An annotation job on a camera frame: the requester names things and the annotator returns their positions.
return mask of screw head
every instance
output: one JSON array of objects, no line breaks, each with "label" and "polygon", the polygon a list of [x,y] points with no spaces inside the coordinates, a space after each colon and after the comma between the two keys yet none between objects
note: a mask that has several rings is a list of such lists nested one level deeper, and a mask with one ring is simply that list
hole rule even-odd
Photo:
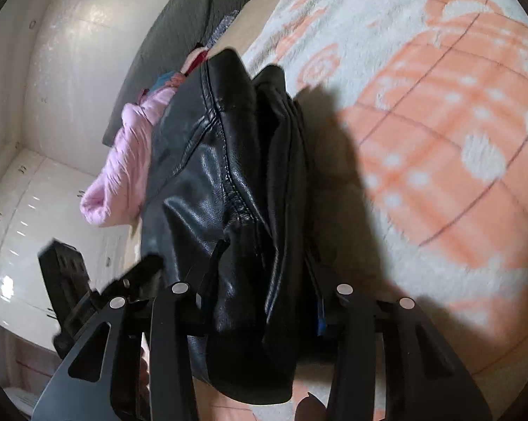
[{"label": "screw head", "polygon": [[406,309],[406,310],[412,310],[416,306],[416,303],[414,302],[414,300],[410,298],[402,298],[399,301],[399,304],[403,309]]},{"label": "screw head", "polygon": [[110,301],[110,307],[112,309],[121,309],[125,305],[126,305],[126,300],[122,298],[121,296],[117,296],[116,298],[113,298]]},{"label": "screw head", "polygon": [[184,294],[188,291],[189,286],[187,283],[177,282],[172,286],[171,289],[174,294]]},{"label": "screw head", "polygon": [[349,296],[354,292],[354,289],[352,288],[352,285],[348,285],[347,283],[341,283],[336,287],[336,291],[338,291],[339,294],[343,296]]}]

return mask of pink garment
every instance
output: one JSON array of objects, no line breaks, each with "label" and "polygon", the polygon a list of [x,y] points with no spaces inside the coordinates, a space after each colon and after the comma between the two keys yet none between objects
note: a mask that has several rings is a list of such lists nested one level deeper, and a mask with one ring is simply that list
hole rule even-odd
[{"label": "pink garment", "polygon": [[207,59],[207,54],[210,52],[210,49],[207,47],[197,47],[186,57],[184,65],[181,68],[181,73],[184,75],[189,75],[194,71],[198,66],[200,66]]},{"label": "pink garment", "polygon": [[130,225],[145,201],[147,173],[151,163],[151,133],[185,76],[176,73],[139,104],[122,110],[123,126],[116,134],[102,172],[81,200],[81,213],[95,226]]}]

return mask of cabinet door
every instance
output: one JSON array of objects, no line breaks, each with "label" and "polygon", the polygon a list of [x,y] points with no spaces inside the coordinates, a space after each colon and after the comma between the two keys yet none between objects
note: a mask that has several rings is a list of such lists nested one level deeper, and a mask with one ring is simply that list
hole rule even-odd
[{"label": "cabinet door", "polygon": [[96,228],[81,216],[82,192],[92,181],[92,176],[46,158],[22,196],[0,249],[0,324],[41,346],[51,347],[57,327],[38,262],[44,246],[57,239],[77,248],[92,285],[97,280],[105,284],[121,270],[118,236],[126,235],[127,227]]},{"label": "cabinet door", "polygon": [[23,149],[0,181],[0,248],[16,206],[44,157]]}]

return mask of gray bedsheet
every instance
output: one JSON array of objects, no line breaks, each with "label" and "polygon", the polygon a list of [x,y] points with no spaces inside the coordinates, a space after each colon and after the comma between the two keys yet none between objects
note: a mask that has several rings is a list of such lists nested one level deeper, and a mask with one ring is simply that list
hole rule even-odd
[{"label": "gray bedsheet", "polygon": [[102,143],[112,146],[125,103],[135,102],[157,77],[181,68],[196,43],[205,44],[221,19],[248,0],[169,0],[141,45],[120,89]]}]

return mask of black leather jacket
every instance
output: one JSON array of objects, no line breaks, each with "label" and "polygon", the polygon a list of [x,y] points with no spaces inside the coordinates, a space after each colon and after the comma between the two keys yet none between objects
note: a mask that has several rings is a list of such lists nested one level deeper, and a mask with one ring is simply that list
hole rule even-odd
[{"label": "black leather jacket", "polygon": [[251,81],[232,50],[202,64],[153,133],[142,255],[163,256],[166,284],[210,287],[192,371],[234,399],[291,397],[306,198],[302,115],[283,71]]}]

